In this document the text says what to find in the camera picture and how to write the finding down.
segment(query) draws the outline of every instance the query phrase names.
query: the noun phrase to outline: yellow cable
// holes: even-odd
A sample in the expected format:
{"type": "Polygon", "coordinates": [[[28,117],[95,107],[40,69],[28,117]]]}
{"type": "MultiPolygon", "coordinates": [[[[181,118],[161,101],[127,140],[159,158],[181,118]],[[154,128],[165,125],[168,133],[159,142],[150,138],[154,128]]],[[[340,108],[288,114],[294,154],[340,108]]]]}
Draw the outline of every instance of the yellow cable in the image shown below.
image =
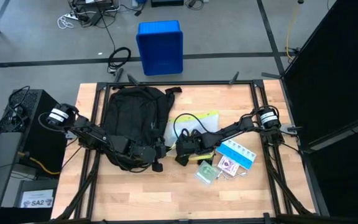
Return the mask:
{"type": "MultiPolygon", "coordinates": [[[[17,152],[18,155],[20,156],[25,156],[25,154],[23,152],[17,152]]],[[[33,157],[30,157],[29,158],[31,161],[34,161],[36,162],[45,172],[47,172],[48,174],[50,175],[57,175],[59,174],[60,172],[52,172],[52,171],[49,171],[40,161],[38,161],[37,159],[34,159],[33,157]]]]}
{"type": "Polygon", "coordinates": [[[295,9],[292,14],[292,20],[290,21],[290,25],[288,26],[288,32],[287,32],[287,47],[285,48],[285,51],[287,53],[287,57],[291,60],[293,60],[293,57],[291,57],[290,54],[288,53],[288,42],[290,39],[292,24],[295,22],[295,17],[296,17],[296,14],[298,13],[298,10],[299,10],[299,4],[296,4],[295,9]]]}

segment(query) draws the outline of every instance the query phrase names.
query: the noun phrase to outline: card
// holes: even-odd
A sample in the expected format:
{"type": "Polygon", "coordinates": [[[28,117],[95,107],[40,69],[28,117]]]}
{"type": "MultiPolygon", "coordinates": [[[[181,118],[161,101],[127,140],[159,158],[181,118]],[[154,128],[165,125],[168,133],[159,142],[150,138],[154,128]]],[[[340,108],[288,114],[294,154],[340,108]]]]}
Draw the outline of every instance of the card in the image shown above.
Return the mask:
{"type": "Polygon", "coordinates": [[[229,159],[226,156],[222,156],[222,159],[219,161],[218,167],[224,172],[228,173],[234,177],[239,169],[239,164],[229,159]]]}

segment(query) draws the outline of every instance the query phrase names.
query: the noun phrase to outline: white label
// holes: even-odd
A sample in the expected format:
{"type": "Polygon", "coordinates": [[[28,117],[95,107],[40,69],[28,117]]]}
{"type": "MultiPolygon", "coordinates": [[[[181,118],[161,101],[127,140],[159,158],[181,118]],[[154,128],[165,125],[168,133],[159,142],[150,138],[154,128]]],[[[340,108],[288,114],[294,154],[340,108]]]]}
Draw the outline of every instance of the white label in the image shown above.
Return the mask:
{"type": "Polygon", "coordinates": [[[59,114],[60,116],[64,117],[64,118],[68,118],[68,114],[64,113],[63,111],[61,110],[58,110],[56,108],[52,109],[52,112],[55,113],[55,114],[59,114]]]}
{"type": "Polygon", "coordinates": [[[273,116],[273,115],[274,115],[273,112],[265,113],[265,114],[263,114],[263,115],[260,117],[260,119],[265,119],[266,117],[268,117],[268,116],[273,116]]]}
{"type": "Polygon", "coordinates": [[[274,120],[274,119],[277,119],[277,116],[270,116],[268,118],[265,118],[262,120],[262,124],[266,123],[267,121],[274,120]]]}
{"type": "Polygon", "coordinates": [[[20,208],[52,208],[53,190],[23,192],[20,208]]]}
{"type": "Polygon", "coordinates": [[[59,116],[59,115],[55,115],[55,114],[53,114],[53,113],[50,113],[49,116],[50,116],[51,118],[55,118],[56,120],[58,120],[58,121],[60,121],[60,122],[63,122],[63,121],[64,121],[64,119],[63,119],[61,116],[59,116]]]}

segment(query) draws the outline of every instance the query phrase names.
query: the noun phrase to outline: black panel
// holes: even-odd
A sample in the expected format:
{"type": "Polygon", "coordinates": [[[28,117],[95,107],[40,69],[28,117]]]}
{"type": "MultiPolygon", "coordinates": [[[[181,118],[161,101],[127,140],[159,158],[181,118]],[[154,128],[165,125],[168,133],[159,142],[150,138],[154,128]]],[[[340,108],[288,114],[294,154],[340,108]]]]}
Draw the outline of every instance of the black panel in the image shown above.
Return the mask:
{"type": "Polygon", "coordinates": [[[283,76],[303,144],[358,123],[358,1],[338,0],[283,76]]]}
{"type": "MultiPolygon", "coordinates": [[[[16,93],[11,99],[11,106],[18,104],[25,93],[26,90],[16,93]]],[[[25,128],[21,130],[23,132],[23,140],[19,150],[21,152],[28,152],[30,157],[40,161],[51,172],[60,172],[62,169],[67,140],[63,133],[43,128],[38,122],[38,117],[42,113],[50,112],[56,104],[57,102],[44,90],[29,90],[21,103],[24,110],[22,117],[27,116],[28,119],[25,121],[25,128]]],[[[6,108],[2,116],[6,118],[2,121],[3,131],[12,130],[12,128],[6,128],[9,125],[8,118],[11,116],[12,111],[6,108]]],[[[38,169],[40,171],[39,175],[49,176],[49,174],[40,169],[38,164],[28,159],[20,159],[19,163],[38,169]]]]}
{"type": "Polygon", "coordinates": [[[332,217],[358,218],[358,133],[310,156],[332,217]]]}

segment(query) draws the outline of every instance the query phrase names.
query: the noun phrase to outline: white cable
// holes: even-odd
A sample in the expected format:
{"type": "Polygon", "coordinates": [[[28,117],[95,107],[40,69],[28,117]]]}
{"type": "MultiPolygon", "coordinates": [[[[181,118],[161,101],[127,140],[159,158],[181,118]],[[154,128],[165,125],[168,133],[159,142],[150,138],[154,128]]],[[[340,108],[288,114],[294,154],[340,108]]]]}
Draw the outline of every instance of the white cable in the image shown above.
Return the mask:
{"type": "Polygon", "coordinates": [[[218,175],[218,180],[220,180],[220,181],[231,180],[231,179],[234,179],[234,178],[237,178],[237,177],[245,177],[246,175],[248,175],[248,170],[245,171],[245,172],[242,172],[240,174],[237,172],[237,175],[235,175],[234,177],[228,177],[226,175],[226,173],[222,170],[221,173],[218,175]]]}
{"type": "Polygon", "coordinates": [[[57,19],[57,26],[61,29],[74,28],[74,25],[71,22],[66,21],[65,16],[60,16],[59,19],[57,19]]]}
{"type": "Polygon", "coordinates": [[[88,12],[80,12],[80,13],[77,13],[78,15],[82,15],[82,14],[86,14],[86,13],[96,13],[94,11],[88,11],[88,12]]]}

